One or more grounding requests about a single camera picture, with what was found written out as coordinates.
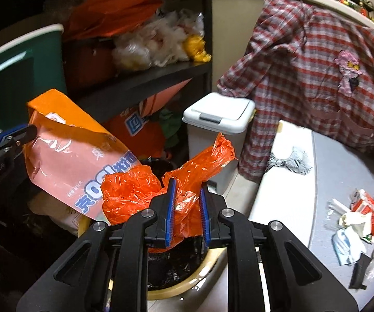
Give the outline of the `green storage bin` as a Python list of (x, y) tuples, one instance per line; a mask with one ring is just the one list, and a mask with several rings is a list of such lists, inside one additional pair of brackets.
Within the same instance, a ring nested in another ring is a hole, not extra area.
[(24, 34), (0, 47), (0, 130), (28, 122), (27, 103), (50, 90), (66, 91), (63, 25)]

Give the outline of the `red bag on shelf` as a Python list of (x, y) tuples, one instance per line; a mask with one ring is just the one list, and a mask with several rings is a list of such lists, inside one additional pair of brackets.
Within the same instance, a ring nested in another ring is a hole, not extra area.
[(113, 37), (148, 21), (162, 0), (86, 0), (75, 7), (64, 26), (69, 40)]

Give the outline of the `clear plastic bags bundle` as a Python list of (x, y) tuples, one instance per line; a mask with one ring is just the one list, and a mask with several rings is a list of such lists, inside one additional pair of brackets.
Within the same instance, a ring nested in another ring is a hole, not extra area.
[(178, 61), (192, 61), (183, 50), (183, 41), (191, 34), (204, 39), (202, 13), (188, 9), (156, 14), (132, 32), (114, 39), (113, 62), (118, 70), (141, 71), (164, 68)]

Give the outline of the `black trash bag liner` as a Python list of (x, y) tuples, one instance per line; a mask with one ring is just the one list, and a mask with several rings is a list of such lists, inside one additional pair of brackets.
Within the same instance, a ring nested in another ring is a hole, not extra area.
[(201, 246), (183, 243), (166, 252), (149, 252), (147, 290), (166, 289), (181, 283), (199, 268), (207, 253)]

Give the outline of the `black metal shelf rack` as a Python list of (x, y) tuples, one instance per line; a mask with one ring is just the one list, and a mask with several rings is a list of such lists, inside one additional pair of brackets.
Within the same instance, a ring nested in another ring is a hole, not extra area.
[(0, 0), (0, 131), (56, 89), (99, 122), (210, 62), (184, 51), (211, 38), (211, 0)]

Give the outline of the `white tissue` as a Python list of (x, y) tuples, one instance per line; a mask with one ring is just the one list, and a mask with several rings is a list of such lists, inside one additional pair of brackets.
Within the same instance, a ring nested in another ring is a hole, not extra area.
[(360, 238), (372, 234), (372, 213), (346, 212), (339, 218), (340, 227), (352, 227)]

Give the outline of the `black white patterned cloth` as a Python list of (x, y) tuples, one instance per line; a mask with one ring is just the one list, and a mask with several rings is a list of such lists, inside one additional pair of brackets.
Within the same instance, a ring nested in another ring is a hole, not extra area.
[(285, 168), (292, 173), (304, 176), (311, 171), (312, 166), (308, 163), (308, 157), (305, 151), (293, 148), (290, 156), (285, 159), (277, 158), (274, 153), (271, 152), (265, 172), (267, 173), (272, 168)]

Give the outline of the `yellow plastic bag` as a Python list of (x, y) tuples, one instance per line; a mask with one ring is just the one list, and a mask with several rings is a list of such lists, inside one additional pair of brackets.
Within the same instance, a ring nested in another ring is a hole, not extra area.
[(200, 35), (191, 34), (183, 41), (183, 50), (194, 62), (208, 63), (212, 57), (205, 50), (205, 41)]

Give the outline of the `orange bag with blue logo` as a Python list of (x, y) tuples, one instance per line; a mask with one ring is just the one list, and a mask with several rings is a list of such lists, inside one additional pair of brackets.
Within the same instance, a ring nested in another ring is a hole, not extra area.
[(140, 103), (123, 110), (110, 118), (103, 126), (124, 143), (138, 159), (160, 158), (164, 154), (166, 137), (158, 119), (154, 115), (182, 89), (191, 79), (184, 80)]

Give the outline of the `orange pink snack package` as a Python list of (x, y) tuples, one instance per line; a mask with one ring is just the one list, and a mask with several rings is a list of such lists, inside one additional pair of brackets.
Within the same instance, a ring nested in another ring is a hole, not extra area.
[(106, 221), (101, 185), (106, 175), (139, 163), (115, 136), (57, 89), (28, 102), (34, 140), (23, 147), (30, 180), (77, 212)]

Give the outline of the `red plaid apron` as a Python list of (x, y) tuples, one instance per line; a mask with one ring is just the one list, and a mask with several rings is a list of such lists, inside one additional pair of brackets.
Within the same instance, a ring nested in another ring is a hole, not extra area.
[(280, 120), (374, 156), (374, 29), (301, 0), (265, 0), (246, 52), (217, 82), (256, 113), (238, 170), (262, 178)]

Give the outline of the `black wrapper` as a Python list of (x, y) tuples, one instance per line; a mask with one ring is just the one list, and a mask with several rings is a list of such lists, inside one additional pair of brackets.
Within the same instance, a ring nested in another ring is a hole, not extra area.
[(363, 284), (363, 280), (371, 261), (372, 259), (366, 254), (360, 254), (359, 260), (357, 260), (356, 264), (354, 265), (349, 289), (367, 289), (367, 286)]

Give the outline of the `orange plastic bag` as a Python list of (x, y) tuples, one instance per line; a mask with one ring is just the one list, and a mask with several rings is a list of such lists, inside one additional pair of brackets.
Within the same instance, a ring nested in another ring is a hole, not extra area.
[(160, 179), (152, 173), (151, 167), (144, 165), (134, 166), (126, 173), (107, 175), (101, 185), (103, 213), (113, 225), (124, 223), (149, 207), (153, 197), (164, 194), (173, 178), (177, 182), (171, 241), (174, 247), (187, 237), (203, 233), (199, 207), (201, 185), (235, 160), (231, 141), (220, 133), (212, 146), (180, 168), (164, 173)]

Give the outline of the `red white milk carton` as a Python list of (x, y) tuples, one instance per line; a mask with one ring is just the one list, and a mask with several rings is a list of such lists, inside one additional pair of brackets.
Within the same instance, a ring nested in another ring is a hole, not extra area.
[(371, 214), (371, 234), (374, 236), (374, 199), (364, 190), (355, 190), (351, 195), (351, 210), (363, 215)]

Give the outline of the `blue white face mask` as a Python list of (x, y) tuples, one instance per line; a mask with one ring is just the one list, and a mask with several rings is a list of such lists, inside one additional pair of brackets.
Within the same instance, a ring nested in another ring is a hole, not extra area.
[(340, 266), (356, 263), (367, 252), (359, 235), (351, 227), (342, 228), (333, 235), (332, 244)]

